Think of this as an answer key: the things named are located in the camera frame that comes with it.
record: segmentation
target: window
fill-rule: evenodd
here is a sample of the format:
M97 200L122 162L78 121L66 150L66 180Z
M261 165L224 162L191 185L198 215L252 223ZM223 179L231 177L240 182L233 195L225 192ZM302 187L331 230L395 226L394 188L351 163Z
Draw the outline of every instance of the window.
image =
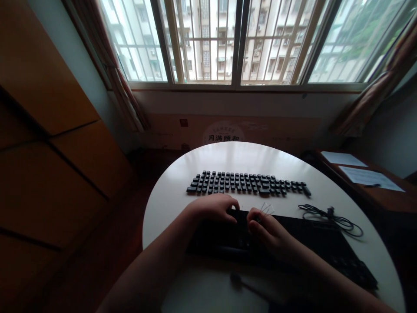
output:
M145 6L138 5L137 7L138 7L141 22L143 22L143 23L148 22L148 13L146 12Z
M134 88L158 82L150 88L282 90L291 84L334 90L338 87L330 84L344 83L361 91L383 69L417 4L323 0L319 11L318 1L174 0L173 12L167 12L165 0L99 3L122 72ZM168 25L170 17L175 18Z
M275 61L276 61L275 58L269 60L268 73L272 73L274 71Z

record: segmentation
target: person's left hand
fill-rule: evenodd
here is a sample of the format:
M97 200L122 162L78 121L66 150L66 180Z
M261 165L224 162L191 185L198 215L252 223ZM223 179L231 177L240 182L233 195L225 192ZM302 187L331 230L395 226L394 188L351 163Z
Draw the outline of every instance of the person's left hand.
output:
M201 219L210 219L217 222L237 223L236 219L226 213L226 210L235 207L239 210L239 202L230 195L215 193L194 200L184 210L196 214Z

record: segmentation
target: hand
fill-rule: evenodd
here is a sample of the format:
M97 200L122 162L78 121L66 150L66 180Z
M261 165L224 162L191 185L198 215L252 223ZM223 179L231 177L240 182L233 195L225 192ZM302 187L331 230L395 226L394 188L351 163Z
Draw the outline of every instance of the hand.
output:
M262 225L254 220L257 216ZM296 246L300 243L275 218L257 208L252 208L246 218L249 232L276 258L284 261L292 260Z
M185 207L191 213L196 214L201 219L210 219L217 222L237 223L236 219L226 213L232 206L239 210L239 202L230 195L215 193L194 200Z

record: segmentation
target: mechanical keyboard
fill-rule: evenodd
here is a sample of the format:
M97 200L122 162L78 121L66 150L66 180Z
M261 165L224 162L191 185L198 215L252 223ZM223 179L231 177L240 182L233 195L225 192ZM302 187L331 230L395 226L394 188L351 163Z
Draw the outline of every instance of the mechanical keyboard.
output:
M297 272L290 264L277 261L248 232L248 212L228 210L238 223L204 221L197 228L188 252L222 260L260 266L271 270ZM377 281L360 261L337 226L312 220L272 215L297 240L317 253L357 285L377 289Z
M197 174L189 187L187 193L227 193L236 190L243 193L260 195L283 195L288 192L304 193L311 196L310 190L305 182L280 180L275 176L248 174L248 173L225 173L203 171Z

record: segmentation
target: curtain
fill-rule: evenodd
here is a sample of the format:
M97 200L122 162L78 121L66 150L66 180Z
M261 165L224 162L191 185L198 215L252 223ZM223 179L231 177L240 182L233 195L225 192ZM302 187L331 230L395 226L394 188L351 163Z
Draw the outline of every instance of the curtain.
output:
M95 52L104 65L112 90L117 98L117 105L130 129L135 132L143 132L149 129L148 120L133 96L117 62L98 0L69 1L74 6Z
M330 131L345 137L360 137L369 120L416 61L417 12L408 22L383 73L366 88L330 127Z

